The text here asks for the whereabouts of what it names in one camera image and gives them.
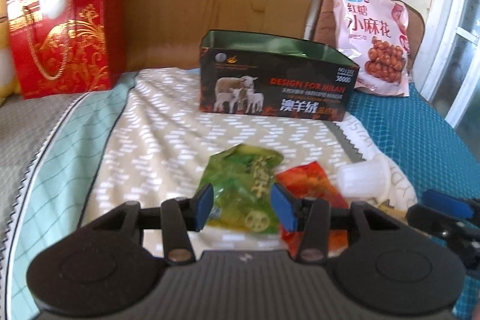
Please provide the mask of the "red orange snack bag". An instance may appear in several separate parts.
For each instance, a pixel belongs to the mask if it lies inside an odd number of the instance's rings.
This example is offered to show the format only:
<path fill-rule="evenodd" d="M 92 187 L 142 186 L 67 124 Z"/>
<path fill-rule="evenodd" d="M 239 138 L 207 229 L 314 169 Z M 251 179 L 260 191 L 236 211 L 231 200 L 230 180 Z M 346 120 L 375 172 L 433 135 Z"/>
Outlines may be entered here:
<path fill-rule="evenodd" d="M 276 182 L 298 198 L 321 198 L 334 208 L 348 209 L 349 204 L 328 179 L 327 174 L 317 162 L 295 166 L 276 174 Z M 288 232 L 283 226 L 281 238 L 286 242 L 289 254 L 295 257 L 302 232 Z M 346 231 L 329 232 L 329 253 L 338 254 L 348 247 Z"/>

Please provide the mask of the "yellow lid jelly cup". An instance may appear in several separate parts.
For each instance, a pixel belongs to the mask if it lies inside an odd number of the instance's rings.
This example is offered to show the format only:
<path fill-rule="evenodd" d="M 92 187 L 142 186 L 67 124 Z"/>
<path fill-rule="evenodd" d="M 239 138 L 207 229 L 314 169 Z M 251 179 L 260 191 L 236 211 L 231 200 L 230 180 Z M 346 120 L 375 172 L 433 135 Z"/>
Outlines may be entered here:
<path fill-rule="evenodd" d="M 385 198 L 391 188 L 391 169 L 386 157 L 376 154 L 371 160 L 341 166 L 337 188 L 346 198 Z"/>

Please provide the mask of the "dark green pickle pack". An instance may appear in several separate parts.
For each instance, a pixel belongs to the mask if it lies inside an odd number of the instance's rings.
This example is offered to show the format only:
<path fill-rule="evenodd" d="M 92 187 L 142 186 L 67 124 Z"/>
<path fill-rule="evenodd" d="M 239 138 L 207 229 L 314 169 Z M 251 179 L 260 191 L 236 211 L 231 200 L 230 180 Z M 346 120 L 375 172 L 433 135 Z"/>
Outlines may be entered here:
<path fill-rule="evenodd" d="M 208 225 L 251 234 L 274 235 L 278 218 L 270 204 L 274 169 L 284 157 L 272 149 L 239 144 L 213 154 L 199 188 L 214 190 Z"/>

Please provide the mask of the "yellow peanut snack bag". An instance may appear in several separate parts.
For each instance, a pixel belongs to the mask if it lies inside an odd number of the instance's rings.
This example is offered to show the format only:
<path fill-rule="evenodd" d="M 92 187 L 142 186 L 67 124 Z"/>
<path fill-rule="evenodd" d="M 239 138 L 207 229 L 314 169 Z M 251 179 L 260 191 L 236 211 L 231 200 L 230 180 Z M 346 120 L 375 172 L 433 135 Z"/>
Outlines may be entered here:
<path fill-rule="evenodd" d="M 398 210 L 390 205 L 390 201 L 387 200 L 377 206 L 379 210 L 384 212 L 385 214 L 389 215 L 392 218 L 402 222 L 403 224 L 407 225 L 408 222 L 406 220 L 406 211 L 405 210 Z"/>

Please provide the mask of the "blue mesh mat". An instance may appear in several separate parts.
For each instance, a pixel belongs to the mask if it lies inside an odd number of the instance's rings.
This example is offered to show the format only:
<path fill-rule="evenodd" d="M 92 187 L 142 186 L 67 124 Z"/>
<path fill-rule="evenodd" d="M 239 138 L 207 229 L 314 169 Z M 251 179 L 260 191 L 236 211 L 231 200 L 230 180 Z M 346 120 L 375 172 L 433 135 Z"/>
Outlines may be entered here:
<path fill-rule="evenodd" d="M 454 129 L 409 85 L 408 97 L 354 91 L 339 124 L 355 161 L 384 153 L 421 196 L 433 189 L 456 198 L 479 197 L 479 162 Z"/>

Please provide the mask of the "patterned patchwork bed sheet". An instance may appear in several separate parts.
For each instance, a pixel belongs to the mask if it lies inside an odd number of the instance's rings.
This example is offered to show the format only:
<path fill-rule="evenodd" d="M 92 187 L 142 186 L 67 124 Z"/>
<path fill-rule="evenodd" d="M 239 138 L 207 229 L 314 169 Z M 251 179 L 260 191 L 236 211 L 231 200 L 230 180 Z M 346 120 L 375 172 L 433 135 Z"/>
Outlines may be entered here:
<path fill-rule="evenodd" d="M 111 90 L 1 107 L 1 317 L 36 312 L 32 258 L 124 202 L 156 207 L 192 196 L 208 160 L 233 146 L 273 149 L 278 166 L 319 163 L 330 180 L 380 155 L 363 124 L 214 115 L 199 110 L 199 76 L 164 68 L 128 73 Z"/>

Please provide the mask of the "white framed glass door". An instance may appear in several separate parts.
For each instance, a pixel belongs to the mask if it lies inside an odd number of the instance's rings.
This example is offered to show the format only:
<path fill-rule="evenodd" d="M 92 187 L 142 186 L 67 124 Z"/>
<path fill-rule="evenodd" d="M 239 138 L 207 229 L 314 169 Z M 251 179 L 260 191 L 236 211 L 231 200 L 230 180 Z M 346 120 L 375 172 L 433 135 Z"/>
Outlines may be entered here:
<path fill-rule="evenodd" d="M 430 5 L 414 82 L 479 157 L 479 0 L 432 0 Z"/>

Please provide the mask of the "black sheep print box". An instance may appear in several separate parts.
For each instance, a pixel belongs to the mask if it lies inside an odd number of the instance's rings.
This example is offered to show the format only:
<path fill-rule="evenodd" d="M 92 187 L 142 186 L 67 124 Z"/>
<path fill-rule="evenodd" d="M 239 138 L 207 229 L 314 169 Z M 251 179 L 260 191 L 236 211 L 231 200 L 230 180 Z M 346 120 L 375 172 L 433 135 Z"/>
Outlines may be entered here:
<path fill-rule="evenodd" d="M 200 109 L 210 113 L 343 119 L 359 67 L 321 43 L 211 30 L 200 44 Z"/>

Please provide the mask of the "pink fried twist snack bag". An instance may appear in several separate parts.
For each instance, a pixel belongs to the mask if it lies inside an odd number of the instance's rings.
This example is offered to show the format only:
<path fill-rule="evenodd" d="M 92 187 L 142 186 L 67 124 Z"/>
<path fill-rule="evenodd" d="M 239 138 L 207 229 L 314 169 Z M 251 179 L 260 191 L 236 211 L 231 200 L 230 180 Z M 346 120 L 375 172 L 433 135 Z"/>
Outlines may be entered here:
<path fill-rule="evenodd" d="M 333 0 L 336 48 L 360 68 L 355 88 L 383 97 L 409 95 L 408 10 L 394 0 Z"/>

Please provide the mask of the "red gift box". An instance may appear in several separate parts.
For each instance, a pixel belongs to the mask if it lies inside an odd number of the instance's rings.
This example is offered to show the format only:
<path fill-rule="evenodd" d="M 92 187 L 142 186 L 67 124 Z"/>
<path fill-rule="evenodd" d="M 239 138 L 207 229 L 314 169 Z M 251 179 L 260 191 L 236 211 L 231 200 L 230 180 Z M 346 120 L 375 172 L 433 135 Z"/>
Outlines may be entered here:
<path fill-rule="evenodd" d="M 108 90 L 125 71 L 123 0 L 67 0 L 57 19 L 39 0 L 8 0 L 7 15 L 26 99 Z"/>

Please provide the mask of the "yellow duck plush toy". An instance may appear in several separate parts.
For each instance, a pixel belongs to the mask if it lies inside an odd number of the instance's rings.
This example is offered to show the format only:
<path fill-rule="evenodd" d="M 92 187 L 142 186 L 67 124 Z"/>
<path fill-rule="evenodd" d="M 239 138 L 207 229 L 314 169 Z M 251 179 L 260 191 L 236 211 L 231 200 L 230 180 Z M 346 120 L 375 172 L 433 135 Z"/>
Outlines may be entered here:
<path fill-rule="evenodd" d="M 13 94 L 21 94 L 9 41 L 7 1 L 0 0 L 0 103 Z"/>

